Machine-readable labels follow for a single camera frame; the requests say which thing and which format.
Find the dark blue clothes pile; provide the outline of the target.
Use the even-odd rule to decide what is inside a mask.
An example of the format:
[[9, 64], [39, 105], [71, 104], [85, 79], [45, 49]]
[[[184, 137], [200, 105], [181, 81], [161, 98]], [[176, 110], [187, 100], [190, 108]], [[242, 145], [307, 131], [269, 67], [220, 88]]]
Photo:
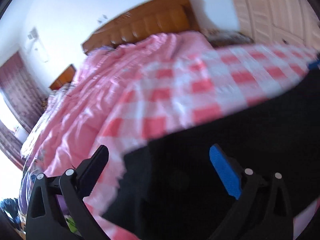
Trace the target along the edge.
[[21, 228], [21, 221], [18, 214], [18, 199], [7, 198], [1, 200], [1, 210], [12, 226], [18, 230]]

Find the brown leather wooden headboard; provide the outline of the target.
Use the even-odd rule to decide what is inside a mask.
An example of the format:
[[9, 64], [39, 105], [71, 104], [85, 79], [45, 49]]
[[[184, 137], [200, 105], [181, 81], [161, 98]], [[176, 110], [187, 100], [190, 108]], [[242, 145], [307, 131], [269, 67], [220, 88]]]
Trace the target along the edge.
[[136, 43], [153, 34], [200, 31], [189, 0], [150, 0], [98, 28], [82, 44], [83, 52], [102, 46], [116, 48]]

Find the pink checkered bed sheet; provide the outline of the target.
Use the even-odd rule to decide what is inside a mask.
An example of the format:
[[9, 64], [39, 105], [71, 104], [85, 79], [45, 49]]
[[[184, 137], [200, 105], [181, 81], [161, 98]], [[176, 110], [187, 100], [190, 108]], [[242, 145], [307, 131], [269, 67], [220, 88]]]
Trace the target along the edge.
[[254, 45], [222, 49], [124, 46], [94, 51], [80, 78], [98, 81], [107, 116], [95, 145], [111, 157], [93, 196], [94, 215], [116, 196], [126, 153], [149, 139], [221, 118], [270, 99], [297, 84], [316, 50]]

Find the beige wardrobe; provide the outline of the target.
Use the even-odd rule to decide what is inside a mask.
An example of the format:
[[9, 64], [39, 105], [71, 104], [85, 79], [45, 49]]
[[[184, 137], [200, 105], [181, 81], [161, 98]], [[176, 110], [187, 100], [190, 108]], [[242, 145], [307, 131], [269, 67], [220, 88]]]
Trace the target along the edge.
[[319, 9], [312, 0], [233, 0], [240, 31], [257, 43], [319, 50]]

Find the pink quilt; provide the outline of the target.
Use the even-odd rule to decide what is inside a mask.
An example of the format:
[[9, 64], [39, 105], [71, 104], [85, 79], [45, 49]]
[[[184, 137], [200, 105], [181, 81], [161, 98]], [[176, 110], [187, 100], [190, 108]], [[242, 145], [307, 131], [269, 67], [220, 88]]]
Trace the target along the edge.
[[139, 69], [203, 52], [211, 45], [199, 32], [156, 34], [116, 49], [93, 50], [70, 85], [48, 100], [48, 108], [22, 146], [24, 176], [44, 172], [53, 159], [65, 167], [85, 159], [112, 108]]

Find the patterned pillow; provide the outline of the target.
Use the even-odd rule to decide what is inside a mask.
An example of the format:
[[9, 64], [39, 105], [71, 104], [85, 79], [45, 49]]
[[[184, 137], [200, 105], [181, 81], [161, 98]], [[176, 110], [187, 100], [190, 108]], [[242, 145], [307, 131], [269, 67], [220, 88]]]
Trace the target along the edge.
[[206, 38], [214, 48], [254, 43], [252, 38], [236, 31], [216, 31]]

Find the black pants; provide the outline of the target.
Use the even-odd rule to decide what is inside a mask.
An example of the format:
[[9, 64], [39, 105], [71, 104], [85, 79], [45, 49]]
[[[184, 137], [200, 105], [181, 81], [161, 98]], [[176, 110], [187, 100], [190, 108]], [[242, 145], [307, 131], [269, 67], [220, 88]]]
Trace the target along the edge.
[[140, 239], [293, 239], [294, 217], [319, 197], [319, 71], [124, 164], [103, 217]]

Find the wooden nightstand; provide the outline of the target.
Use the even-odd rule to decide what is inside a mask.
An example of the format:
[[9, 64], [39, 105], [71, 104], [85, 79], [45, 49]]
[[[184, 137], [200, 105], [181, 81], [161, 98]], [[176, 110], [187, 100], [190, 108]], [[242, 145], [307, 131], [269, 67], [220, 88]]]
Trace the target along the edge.
[[59, 90], [63, 85], [71, 83], [75, 76], [76, 69], [70, 64], [64, 72], [50, 85], [51, 90]]

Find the dark red curtain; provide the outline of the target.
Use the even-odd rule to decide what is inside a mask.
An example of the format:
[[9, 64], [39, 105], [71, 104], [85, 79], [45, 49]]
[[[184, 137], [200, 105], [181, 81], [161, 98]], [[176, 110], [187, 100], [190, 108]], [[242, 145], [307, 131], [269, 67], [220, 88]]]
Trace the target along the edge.
[[[31, 132], [43, 114], [45, 95], [31, 77], [18, 52], [1, 66], [1, 96], [18, 124], [26, 132]], [[25, 164], [21, 148], [22, 143], [1, 122], [1, 151], [20, 170]]]

